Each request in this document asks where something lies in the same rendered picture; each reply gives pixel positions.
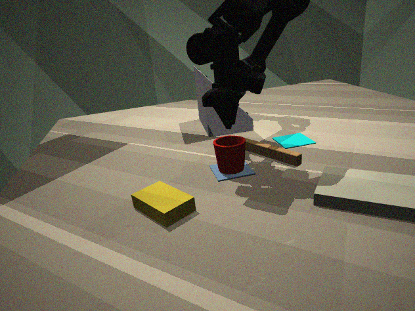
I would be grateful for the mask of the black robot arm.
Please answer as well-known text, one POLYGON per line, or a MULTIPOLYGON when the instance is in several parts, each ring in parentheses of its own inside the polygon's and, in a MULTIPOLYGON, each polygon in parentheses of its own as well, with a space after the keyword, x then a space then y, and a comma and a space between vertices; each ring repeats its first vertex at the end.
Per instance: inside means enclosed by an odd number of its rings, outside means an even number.
POLYGON ((266 78, 266 58, 287 23, 302 14, 309 3, 310 0, 225 0, 208 18, 212 28, 188 39, 188 57, 193 63, 204 65, 239 56, 238 45, 260 28, 263 16, 272 10, 271 19, 252 54, 242 60, 239 70, 236 68, 232 82, 234 92, 261 94, 266 78))

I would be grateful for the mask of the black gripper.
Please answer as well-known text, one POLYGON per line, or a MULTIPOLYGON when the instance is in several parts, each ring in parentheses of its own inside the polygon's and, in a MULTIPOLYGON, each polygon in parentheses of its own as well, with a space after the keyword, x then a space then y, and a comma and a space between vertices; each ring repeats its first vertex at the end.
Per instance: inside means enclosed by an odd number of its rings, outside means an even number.
POLYGON ((242 60, 239 56, 214 61, 210 64, 214 72, 215 82, 212 89, 202 97, 203 107, 213 107, 226 129, 235 124, 239 100, 246 92, 233 91, 232 82, 234 71, 240 69, 242 60))

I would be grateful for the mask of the dark red cup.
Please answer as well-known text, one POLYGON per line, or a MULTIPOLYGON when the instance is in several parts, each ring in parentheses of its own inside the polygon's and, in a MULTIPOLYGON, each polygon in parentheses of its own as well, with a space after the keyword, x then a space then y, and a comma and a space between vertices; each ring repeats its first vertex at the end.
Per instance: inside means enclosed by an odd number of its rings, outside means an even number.
POLYGON ((213 141, 218 169, 232 175, 244 170, 246 139, 241 136, 222 136, 213 141))

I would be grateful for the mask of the brown wooden bar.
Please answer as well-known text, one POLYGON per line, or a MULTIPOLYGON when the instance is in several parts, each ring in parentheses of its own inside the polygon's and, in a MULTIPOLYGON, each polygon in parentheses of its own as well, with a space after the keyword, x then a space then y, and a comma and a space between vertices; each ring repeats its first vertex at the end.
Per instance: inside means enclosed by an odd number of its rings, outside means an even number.
POLYGON ((302 154, 287 150, 284 148, 279 148, 277 146, 272 146, 270 144, 265 144, 255 140, 246 139, 246 151, 253 152, 271 159, 275 159, 290 165, 298 166, 302 164, 302 154))

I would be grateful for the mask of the yellow rectangular block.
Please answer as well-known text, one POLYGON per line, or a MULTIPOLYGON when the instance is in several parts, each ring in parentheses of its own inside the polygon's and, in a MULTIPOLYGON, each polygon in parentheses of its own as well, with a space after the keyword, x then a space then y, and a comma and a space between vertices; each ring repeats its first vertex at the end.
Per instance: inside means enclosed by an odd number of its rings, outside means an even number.
POLYGON ((194 197, 161 181, 131 194, 133 206, 168 228, 196 211, 194 197))

